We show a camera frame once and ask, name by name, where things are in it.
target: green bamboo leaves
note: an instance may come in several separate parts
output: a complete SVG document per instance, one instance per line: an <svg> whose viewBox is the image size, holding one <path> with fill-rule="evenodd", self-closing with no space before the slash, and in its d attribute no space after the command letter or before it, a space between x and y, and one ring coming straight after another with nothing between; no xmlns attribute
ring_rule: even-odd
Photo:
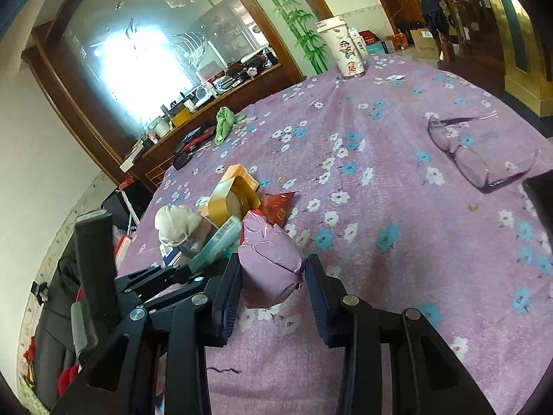
<svg viewBox="0 0 553 415"><path fill-rule="evenodd" d="M322 42L321 36L307 26L307 22L314 18L313 14L301 9L300 0L271 0L271 2L275 6L275 11L283 17L296 38L296 45L301 46L305 57L313 65L315 73L320 74L327 71L326 44Z"/></svg>

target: black phone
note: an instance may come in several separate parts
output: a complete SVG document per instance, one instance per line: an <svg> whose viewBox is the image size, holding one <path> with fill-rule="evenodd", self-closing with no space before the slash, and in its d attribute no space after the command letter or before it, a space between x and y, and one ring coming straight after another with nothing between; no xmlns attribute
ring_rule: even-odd
<svg viewBox="0 0 553 415"><path fill-rule="evenodd" d="M522 187L534 203L537 216L544 225L547 238L553 240L553 170L527 177Z"/></svg>

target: eyeglass temple arm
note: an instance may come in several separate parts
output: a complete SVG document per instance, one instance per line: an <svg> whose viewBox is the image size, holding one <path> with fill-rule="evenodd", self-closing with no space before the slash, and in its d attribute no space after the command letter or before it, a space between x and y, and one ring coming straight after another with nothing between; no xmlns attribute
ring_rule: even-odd
<svg viewBox="0 0 553 415"><path fill-rule="evenodd" d="M487 116L483 116L483 117L456 117L456 118L448 118L447 120L442 120L441 123L444 125L444 126L449 126L449 125L455 125L457 123L463 123L464 121L471 121L471 120L485 120L486 118L490 118L490 117L496 117L498 115L498 113L491 113Z"/></svg>

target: cartoon print cup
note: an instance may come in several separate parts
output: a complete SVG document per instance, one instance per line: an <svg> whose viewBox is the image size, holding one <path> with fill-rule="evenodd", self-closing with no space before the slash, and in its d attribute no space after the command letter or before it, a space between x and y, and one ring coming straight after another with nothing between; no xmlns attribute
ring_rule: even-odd
<svg viewBox="0 0 553 415"><path fill-rule="evenodd" d="M340 71L345 77L359 77L365 74L363 62L348 32L348 26L341 17L317 22L317 32L329 46Z"/></svg>

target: pink plastic bag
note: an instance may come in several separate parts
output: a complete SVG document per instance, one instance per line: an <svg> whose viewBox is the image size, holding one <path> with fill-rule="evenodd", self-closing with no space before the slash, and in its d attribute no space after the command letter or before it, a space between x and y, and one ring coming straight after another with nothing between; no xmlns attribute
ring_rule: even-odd
<svg viewBox="0 0 553 415"><path fill-rule="evenodd" d="M303 258L294 241L277 224L248 212L244 242L238 247L242 265L242 298L250 309L282 303L301 282Z"/></svg>

